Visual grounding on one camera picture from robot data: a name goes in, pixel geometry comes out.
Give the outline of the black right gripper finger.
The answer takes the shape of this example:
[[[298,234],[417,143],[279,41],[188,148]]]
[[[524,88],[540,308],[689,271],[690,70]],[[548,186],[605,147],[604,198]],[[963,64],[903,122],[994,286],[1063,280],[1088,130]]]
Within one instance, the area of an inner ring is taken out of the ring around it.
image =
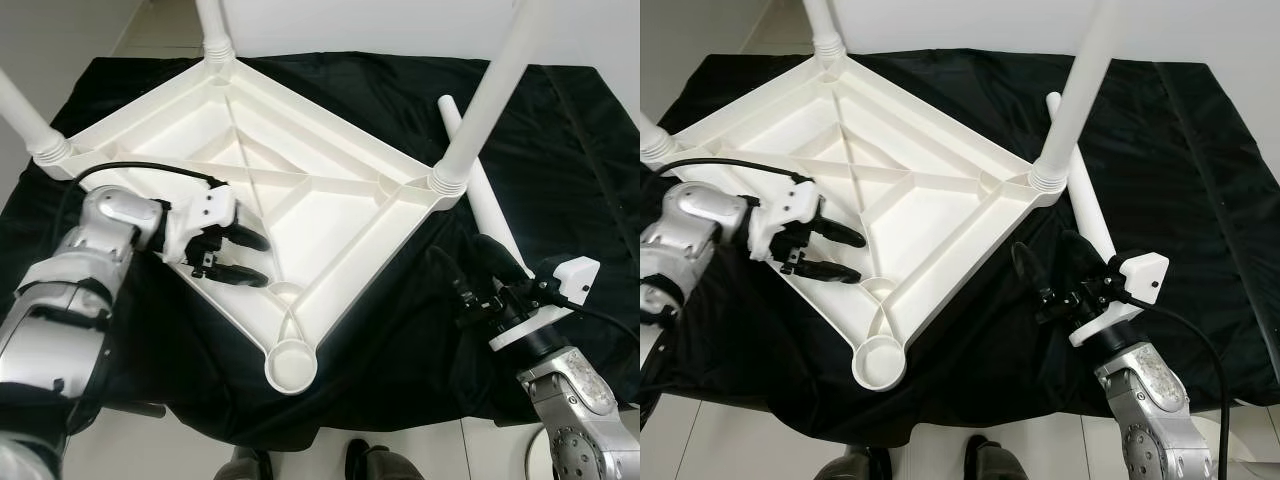
[[[1011,246],[1011,259],[1018,278],[1025,282],[1041,301],[1050,301],[1053,297],[1053,288],[1036,252],[1028,244],[1015,242]]]
[[[1105,276],[1108,265],[1094,246],[1076,230],[1060,233],[1060,282],[1078,283]]]
[[[456,260],[438,246],[430,246],[428,248],[428,256],[439,266],[440,270],[443,270],[447,283],[457,293],[463,305],[472,305],[476,300],[476,294]]]
[[[480,289],[526,285],[532,280],[511,251],[486,234],[470,236],[470,266],[475,273],[472,284]]]

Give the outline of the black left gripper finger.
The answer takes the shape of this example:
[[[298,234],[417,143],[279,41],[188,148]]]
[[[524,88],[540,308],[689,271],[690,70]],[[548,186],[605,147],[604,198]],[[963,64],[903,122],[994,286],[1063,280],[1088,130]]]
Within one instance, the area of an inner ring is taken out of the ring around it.
[[[867,238],[863,233],[833,220],[815,220],[815,233],[828,241],[849,244],[855,248],[865,248]]]
[[[269,239],[264,234],[248,227],[241,224],[230,224],[229,227],[224,227],[221,230],[223,230],[221,236],[233,244],[238,244],[259,252],[268,252],[270,250]]]
[[[266,274],[243,265],[212,265],[212,280],[228,285],[264,288],[270,279]]]
[[[861,274],[838,262],[800,262],[800,276],[819,282],[858,284]]]

